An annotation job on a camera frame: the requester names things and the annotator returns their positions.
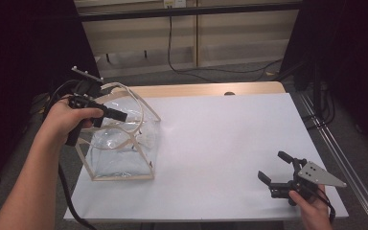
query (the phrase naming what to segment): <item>wall outlet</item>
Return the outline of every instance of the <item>wall outlet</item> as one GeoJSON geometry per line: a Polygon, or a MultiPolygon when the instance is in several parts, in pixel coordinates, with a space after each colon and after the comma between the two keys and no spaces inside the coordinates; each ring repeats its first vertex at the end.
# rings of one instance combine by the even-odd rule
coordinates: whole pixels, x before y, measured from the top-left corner
{"type": "Polygon", "coordinates": [[[164,0],[164,8],[185,8],[187,0],[164,0]]]}
{"type": "Polygon", "coordinates": [[[164,0],[164,8],[173,8],[174,0],[164,0]]]}
{"type": "Polygon", "coordinates": [[[187,0],[175,0],[175,8],[185,8],[187,7],[187,0]]]}

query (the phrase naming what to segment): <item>black handle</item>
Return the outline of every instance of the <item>black handle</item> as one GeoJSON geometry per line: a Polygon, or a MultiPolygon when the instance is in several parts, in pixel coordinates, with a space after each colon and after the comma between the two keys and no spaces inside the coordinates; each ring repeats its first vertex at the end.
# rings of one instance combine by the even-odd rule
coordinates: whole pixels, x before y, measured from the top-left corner
{"type": "Polygon", "coordinates": [[[74,147],[77,144],[83,123],[84,121],[80,121],[79,124],[73,130],[71,130],[70,133],[68,133],[68,138],[65,142],[65,145],[74,147]]]}

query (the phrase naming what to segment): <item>black curtain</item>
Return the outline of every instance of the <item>black curtain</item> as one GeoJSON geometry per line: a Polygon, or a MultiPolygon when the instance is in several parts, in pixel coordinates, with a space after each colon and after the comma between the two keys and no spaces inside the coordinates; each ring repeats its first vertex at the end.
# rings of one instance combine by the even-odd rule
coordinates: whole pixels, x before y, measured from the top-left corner
{"type": "Polygon", "coordinates": [[[99,76],[78,20],[37,20],[77,14],[72,0],[0,1],[0,171],[31,116],[34,96],[79,78],[74,65],[99,76]]]}

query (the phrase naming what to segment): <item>dark floor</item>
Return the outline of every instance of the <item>dark floor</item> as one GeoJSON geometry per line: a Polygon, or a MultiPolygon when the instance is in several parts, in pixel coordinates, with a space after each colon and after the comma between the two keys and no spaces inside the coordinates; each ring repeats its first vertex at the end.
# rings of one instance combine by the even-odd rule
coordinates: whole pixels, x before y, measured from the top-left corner
{"type": "MultiPolygon", "coordinates": [[[[236,64],[230,66],[220,66],[219,68],[225,68],[236,71],[253,70],[256,68],[264,67],[268,62],[265,63],[248,63],[248,64],[236,64]]],[[[279,69],[280,63],[270,66],[267,68],[267,72],[274,73],[279,69]]],[[[155,85],[155,84],[178,84],[178,83],[205,83],[203,80],[196,76],[202,76],[204,79],[217,82],[231,82],[231,81],[270,81],[272,77],[263,75],[260,79],[262,72],[250,72],[244,74],[235,73],[222,73],[220,71],[194,71],[191,72],[192,76],[189,75],[177,75],[172,71],[158,72],[151,74],[132,75],[122,78],[109,78],[105,81],[119,81],[125,85],[155,85]]],[[[307,114],[306,109],[302,106],[299,94],[301,92],[295,92],[293,88],[292,78],[289,78],[283,82],[285,89],[289,92],[295,101],[297,109],[300,111],[302,116],[307,114]]],[[[341,147],[349,162],[356,170],[357,176],[361,179],[365,187],[368,189],[368,137],[366,134],[360,133],[357,130],[357,124],[349,112],[344,108],[337,99],[334,100],[335,104],[335,117],[333,121],[328,124],[334,139],[341,147]]],[[[23,137],[17,145],[16,150],[13,152],[11,158],[7,162],[7,165],[1,171],[2,181],[0,182],[0,207],[5,201],[6,196],[10,192],[12,185],[16,177],[18,176],[20,169],[23,165],[28,149],[34,139],[35,133],[40,126],[40,117],[37,111],[41,104],[35,104],[32,108],[34,116],[28,123],[28,126],[23,133],[23,137]]],[[[335,176],[345,179],[343,171],[335,163],[334,157],[331,155],[330,150],[320,133],[317,129],[310,129],[309,134],[312,141],[320,153],[327,170],[335,176]]],[[[66,174],[70,188],[76,184],[79,172],[81,170],[81,161],[76,155],[74,149],[64,147],[63,153],[60,159],[61,165],[63,165],[64,172],[66,174]]],[[[349,217],[344,219],[336,219],[333,228],[337,229],[360,229],[368,230],[368,214],[362,207],[362,204],[357,199],[357,195],[348,187],[346,189],[338,189],[339,194],[344,202],[349,217]]],[[[63,219],[66,211],[66,202],[61,186],[58,183],[57,186],[57,224],[56,229],[84,229],[81,225],[66,221],[63,219]]],[[[248,222],[242,222],[235,224],[237,229],[251,229],[251,225],[248,222]]],[[[141,224],[139,223],[118,223],[118,224],[95,224],[98,229],[140,229],[141,224]]],[[[214,229],[225,229],[225,224],[215,224],[214,229]]],[[[227,224],[228,228],[233,227],[233,223],[227,224]]],[[[159,224],[156,226],[158,229],[166,229],[167,225],[159,224]]],[[[171,229],[178,229],[178,225],[174,225],[171,229]]],[[[197,229],[199,225],[184,225],[185,229],[197,229]]],[[[284,229],[303,229],[300,220],[284,221],[284,229]]]]}

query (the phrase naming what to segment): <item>forearm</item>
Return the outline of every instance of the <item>forearm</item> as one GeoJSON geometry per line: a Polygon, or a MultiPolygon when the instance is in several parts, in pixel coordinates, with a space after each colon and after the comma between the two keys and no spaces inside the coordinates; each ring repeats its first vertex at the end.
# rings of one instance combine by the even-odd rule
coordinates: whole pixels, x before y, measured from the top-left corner
{"type": "Polygon", "coordinates": [[[0,229],[54,229],[62,143],[38,133],[0,212],[0,229]]]}

